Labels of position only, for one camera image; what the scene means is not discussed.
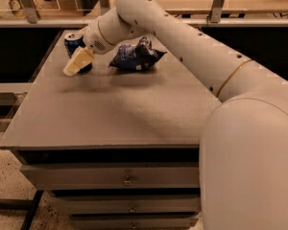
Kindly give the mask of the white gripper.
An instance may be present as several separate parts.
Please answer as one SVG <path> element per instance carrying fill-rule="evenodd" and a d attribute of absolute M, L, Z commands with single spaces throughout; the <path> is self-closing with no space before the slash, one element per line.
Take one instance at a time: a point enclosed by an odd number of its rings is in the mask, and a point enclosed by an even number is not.
<path fill-rule="evenodd" d="M 63 68 L 66 76 L 74 76 L 89 65 L 96 54 L 105 54 L 114 46 L 107 42 L 99 27 L 99 18 L 92 20 L 82 29 L 83 41 L 86 47 L 78 47 Z"/>

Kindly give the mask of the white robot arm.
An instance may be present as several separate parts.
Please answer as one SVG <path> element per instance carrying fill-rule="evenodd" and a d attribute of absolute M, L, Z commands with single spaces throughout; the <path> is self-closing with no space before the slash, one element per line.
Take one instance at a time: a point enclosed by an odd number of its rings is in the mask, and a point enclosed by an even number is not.
<path fill-rule="evenodd" d="M 219 101 L 200 138 L 204 230 L 288 230 L 288 81 L 169 15 L 116 0 L 83 29 L 68 76 L 138 33 L 154 35 Z"/>

